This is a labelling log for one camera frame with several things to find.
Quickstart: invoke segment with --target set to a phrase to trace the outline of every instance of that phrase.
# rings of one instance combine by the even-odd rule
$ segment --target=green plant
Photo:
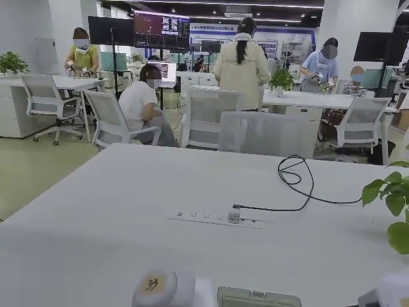
[[[390,166],[409,168],[409,162],[397,161]],[[399,254],[409,255],[409,176],[402,177],[402,174],[394,171],[383,180],[372,181],[362,190],[363,206],[378,196],[381,200],[385,199],[386,206],[394,216],[405,213],[405,222],[391,224],[387,233],[390,246]]]
[[[140,54],[133,54],[132,55],[133,62],[144,62],[144,58]]]
[[[268,82],[271,88],[282,86],[284,91],[289,91],[293,86],[294,78],[286,69],[278,69],[271,76],[271,80]]]
[[[5,74],[7,70],[12,70],[15,74],[29,71],[27,63],[12,51],[8,51],[0,56],[0,72]]]

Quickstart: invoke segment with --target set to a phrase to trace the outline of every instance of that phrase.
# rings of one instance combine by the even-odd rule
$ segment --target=ceiling
[[[320,26],[322,7],[324,0],[207,0],[206,3],[216,4],[198,4],[204,2],[203,0],[147,0],[147,1],[104,1],[106,4],[112,4],[121,8],[131,10],[132,6],[137,9],[150,9],[161,13],[175,13],[178,15],[187,15],[191,17],[220,17],[225,18],[227,4],[252,4],[240,5],[241,8],[248,8],[249,12],[253,14],[256,19],[279,19],[284,21],[262,21],[257,23],[262,26],[289,26],[301,28],[316,28]],[[295,7],[276,7],[276,6],[260,6],[257,4],[269,5],[285,5]],[[223,24],[237,24],[239,20],[224,20],[224,19],[197,19],[193,18],[192,22],[199,23],[223,23]]]

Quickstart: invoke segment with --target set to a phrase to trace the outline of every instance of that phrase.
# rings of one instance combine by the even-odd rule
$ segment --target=cream jacket
[[[235,36],[235,40],[243,36],[248,36],[248,41],[242,64],[237,63],[237,42],[227,43],[217,58],[213,74],[220,81],[221,90],[244,92],[241,109],[251,110],[258,108],[259,87],[270,80],[271,73],[268,70],[264,51],[255,41],[251,40],[250,35],[240,33]]]

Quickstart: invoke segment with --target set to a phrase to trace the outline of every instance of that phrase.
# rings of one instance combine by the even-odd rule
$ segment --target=yellow top
[[[77,52],[76,46],[72,46],[72,51],[74,54],[74,66],[79,68],[89,68],[91,69],[93,64],[93,59],[98,57],[98,50],[96,45],[89,45],[89,48],[85,54]]]

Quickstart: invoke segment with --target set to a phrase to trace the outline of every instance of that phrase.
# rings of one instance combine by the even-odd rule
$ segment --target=power strip
[[[240,220],[238,224],[229,223],[227,215],[211,215],[207,213],[198,212],[182,212],[178,211],[175,215],[169,216],[169,219],[176,219],[179,221],[189,221],[197,223],[219,224],[225,226],[246,227],[262,229],[263,225],[259,221]]]

